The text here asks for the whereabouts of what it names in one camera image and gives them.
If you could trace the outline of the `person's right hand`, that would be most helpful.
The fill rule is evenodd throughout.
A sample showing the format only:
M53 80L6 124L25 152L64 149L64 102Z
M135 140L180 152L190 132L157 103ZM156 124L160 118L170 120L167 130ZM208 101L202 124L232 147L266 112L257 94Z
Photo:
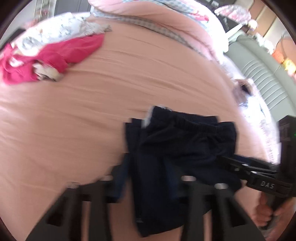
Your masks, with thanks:
M280 224L287 226L294 214L295 197L288 199L273 211L267 205L267 196L261 192L259 203L255 209L254 222L258 227L264 227L272 217L277 217Z

